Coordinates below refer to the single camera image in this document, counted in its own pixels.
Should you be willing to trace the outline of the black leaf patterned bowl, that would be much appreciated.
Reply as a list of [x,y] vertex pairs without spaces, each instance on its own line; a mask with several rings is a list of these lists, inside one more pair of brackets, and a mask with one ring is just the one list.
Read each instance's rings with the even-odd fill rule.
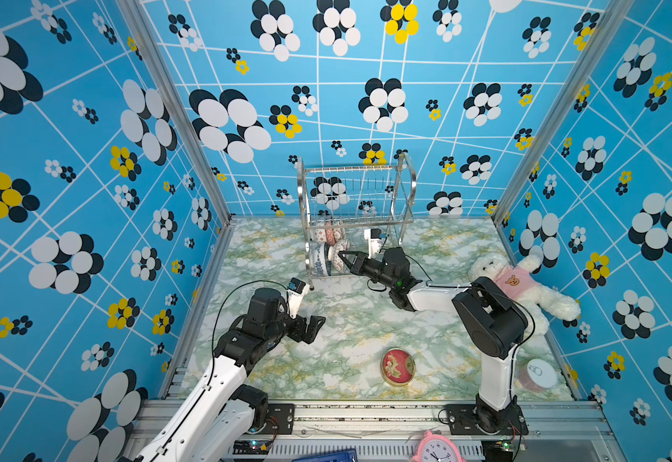
[[328,244],[328,246],[335,246],[335,244],[337,244],[338,237],[333,225],[329,225],[324,228],[324,235],[326,244]]

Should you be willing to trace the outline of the green patterned white bowl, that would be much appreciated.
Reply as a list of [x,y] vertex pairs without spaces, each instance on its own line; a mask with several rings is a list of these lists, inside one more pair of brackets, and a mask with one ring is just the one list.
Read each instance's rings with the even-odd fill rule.
[[314,240],[317,244],[327,243],[327,234],[324,228],[317,228],[314,230]]

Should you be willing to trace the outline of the red striped white bowl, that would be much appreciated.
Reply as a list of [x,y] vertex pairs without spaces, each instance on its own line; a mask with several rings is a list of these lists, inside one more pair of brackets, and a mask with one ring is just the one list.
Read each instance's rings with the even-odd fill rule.
[[334,228],[334,239],[336,244],[345,244],[347,242],[347,233],[343,227],[336,226]]

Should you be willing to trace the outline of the blue floral white bowl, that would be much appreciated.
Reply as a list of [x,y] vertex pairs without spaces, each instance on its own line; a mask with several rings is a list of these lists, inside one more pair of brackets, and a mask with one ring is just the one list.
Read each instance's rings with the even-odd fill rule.
[[309,250],[310,275],[312,277],[330,277],[332,262],[329,258],[331,246],[328,243],[311,243]]

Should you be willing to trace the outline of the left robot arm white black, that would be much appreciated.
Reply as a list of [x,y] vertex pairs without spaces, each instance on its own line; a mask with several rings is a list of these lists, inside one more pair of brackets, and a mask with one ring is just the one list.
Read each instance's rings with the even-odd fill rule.
[[316,340],[326,318],[298,311],[313,287],[292,279],[286,292],[259,288],[247,312],[212,346],[212,358],[193,392],[141,449],[137,461],[218,461],[247,431],[266,424],[268,394],[245,381],[280,342]]

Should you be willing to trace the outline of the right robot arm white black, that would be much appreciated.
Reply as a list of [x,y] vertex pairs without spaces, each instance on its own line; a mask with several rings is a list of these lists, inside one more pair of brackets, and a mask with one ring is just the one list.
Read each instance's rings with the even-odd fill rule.
[[517,350],[526,342],[531,321],[519,304],[486,276],[464,286],[422,281],[412,275],[402,248],[385,250],[380,260],[362,251],[340,251],[338,256],[353,275],[382,284],[401,310],[455,313],[481,353],[474,425],[486,434],[507,427],[527,433],[513,387]]

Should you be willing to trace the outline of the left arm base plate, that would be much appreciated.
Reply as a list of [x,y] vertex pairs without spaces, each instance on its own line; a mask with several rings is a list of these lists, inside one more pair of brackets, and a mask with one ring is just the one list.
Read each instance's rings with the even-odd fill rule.
[[255,406],[243,400],[229,400],[214,420],[214,436],[256,434],[289,435],[293,432],[293,404]]

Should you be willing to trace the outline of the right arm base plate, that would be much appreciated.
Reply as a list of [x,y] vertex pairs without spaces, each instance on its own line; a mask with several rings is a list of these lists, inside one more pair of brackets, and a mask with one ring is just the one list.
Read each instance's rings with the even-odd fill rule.
[[528,435],[526,417],[518,404],[511,403],[505,410],[496,411],[477,403],[448,404],[449,431],[452,435],[518,436]]

